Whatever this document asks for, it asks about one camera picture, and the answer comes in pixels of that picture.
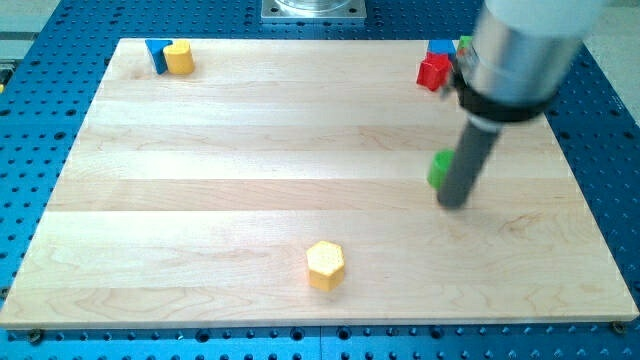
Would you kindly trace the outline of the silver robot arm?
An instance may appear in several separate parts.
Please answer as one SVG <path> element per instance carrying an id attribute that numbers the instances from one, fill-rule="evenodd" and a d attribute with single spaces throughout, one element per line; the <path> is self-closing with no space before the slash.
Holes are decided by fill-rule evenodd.
<path id="1" fill-rule="evenodd" d="M 485 0 L 471 42 L 452 63 L 467 123 L 437 191 L 439 204 L 467 201 L 505 125 L 526 122 L 555 98 L 607 0 Z"/>

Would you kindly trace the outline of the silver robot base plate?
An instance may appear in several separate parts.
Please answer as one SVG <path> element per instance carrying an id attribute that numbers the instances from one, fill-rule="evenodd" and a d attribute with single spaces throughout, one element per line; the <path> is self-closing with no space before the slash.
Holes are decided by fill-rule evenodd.
<path id="1" fill-rule="evenodd" d="M 263 20 L 364 19 L 365 0 L 262 0 Z"/>

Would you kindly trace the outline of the green block behind arm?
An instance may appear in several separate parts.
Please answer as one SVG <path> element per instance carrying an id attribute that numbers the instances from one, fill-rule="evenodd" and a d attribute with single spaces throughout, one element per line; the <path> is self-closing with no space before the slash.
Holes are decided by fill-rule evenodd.
<path id="1" fill-rule="evenodd" d="M 470 35 L 461 36 L 458 40 L 456 52 L 458 54 L 464 53 L 471 46 L 472 39 L 473 37 Z"/>

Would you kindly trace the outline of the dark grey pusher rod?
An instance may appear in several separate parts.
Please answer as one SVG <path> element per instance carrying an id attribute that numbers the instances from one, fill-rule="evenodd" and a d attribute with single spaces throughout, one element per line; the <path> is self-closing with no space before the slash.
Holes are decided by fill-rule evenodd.
<path id="1" fill-rule="evenodd" d="M 501 125 L 485 120 L 467 121 L 437 192 L 442 207 L 460 209 L 466 203 L 501 131 Z"/>

